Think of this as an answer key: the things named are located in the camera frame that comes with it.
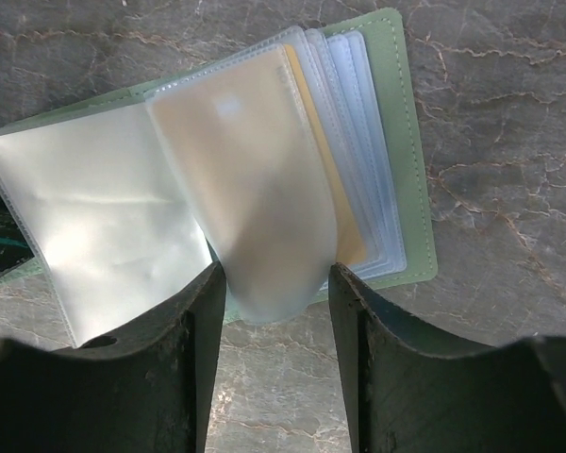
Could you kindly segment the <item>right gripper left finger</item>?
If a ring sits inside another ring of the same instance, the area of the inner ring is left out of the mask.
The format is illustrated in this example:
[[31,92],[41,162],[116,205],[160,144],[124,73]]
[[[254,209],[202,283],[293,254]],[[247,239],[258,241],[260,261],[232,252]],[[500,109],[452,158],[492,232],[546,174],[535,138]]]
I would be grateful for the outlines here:
[[201,452],[225,311],[223,267],[78,348],[0,338],[0,452]]

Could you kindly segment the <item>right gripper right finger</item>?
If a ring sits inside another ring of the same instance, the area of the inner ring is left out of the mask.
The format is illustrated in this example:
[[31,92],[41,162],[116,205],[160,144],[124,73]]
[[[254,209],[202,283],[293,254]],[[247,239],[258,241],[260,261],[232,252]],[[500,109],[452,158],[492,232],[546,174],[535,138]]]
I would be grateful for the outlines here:
[[566,452],[566,336],[474,342],[340,264],[328,305],[353,451]]

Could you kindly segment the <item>green card holder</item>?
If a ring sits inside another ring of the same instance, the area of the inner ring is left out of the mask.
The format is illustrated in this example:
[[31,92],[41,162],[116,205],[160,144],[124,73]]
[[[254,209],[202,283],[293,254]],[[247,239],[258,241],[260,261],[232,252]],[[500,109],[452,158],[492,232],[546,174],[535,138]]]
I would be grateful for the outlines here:
[[285,44],[367,247],[344,265],[375,290],[437,274],[403,19],[382,8],[0,128],[0,197],[73,344],[214,261],[233,319],[285,321],[325,298],[335,209]]

